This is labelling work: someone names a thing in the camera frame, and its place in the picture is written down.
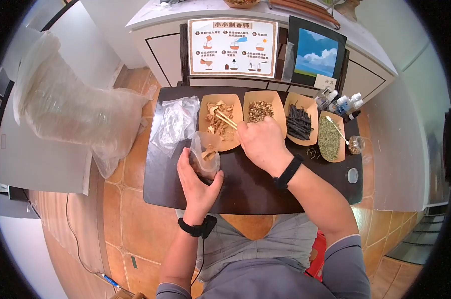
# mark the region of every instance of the white paper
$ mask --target white paper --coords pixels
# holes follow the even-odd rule
[[[277,22],[211,18],[188,28],[190,75],[275,77]]]
[[[327,86],[330,86],[332,89],[335,89],[335,85],[337,83],[337,79],[332,77],[327,77],[325,75],[317,74],[317,78],[315,79],[315,84],[313,87],[318,89],[324,89]]]

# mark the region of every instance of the blue sky painting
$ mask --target blue sky painting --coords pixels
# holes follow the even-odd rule
[[[316,77],[332,77],[338,42],[318,33],[300,28],[295,73]]]

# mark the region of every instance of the painting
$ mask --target painting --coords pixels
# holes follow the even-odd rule
[[[345,57],[347,37],[294,16],[288,20],[288,42],[293,45],[293,59],[282,77],[291,77],[292,83],[314,86],[317,75],[338,81]]]
[[[332,77],[337,59],[338,42],[321,34],[299,29],[295,73],[317,77]]]

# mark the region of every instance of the black watch strap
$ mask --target black watch strap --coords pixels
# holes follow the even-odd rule
[[[177,219],[177,224],[179,224],[180,228],[190,233],[193,237],[202,237],[203,239],[206,239],[209,235],[212,229],[214,229],[215,224],[217,223],[217,218],[211,215],[207,215],[202,222],[202,225],[193,225],[190,226],[187,223],[184,222],[184,219],[181,217]]]
[[[279,189],[287,189],[287,183],[292,179],[300,164],[304,161],[303,157],[299,154],[293,156],[292,162],[287,166],[280,177],[274,177],[274,185]]]

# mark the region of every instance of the small spoon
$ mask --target small spoon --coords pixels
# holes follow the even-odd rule
[[[348,140],[345,139],[345,136],[342,135],[342,132],[337,128],[337,126],[334,124],[330,116],[327,115],[327,120],[334,125],[334,127],[337,129],[337,131],[340,133],[340,136],[345,140],[345,143],[348,145]]]

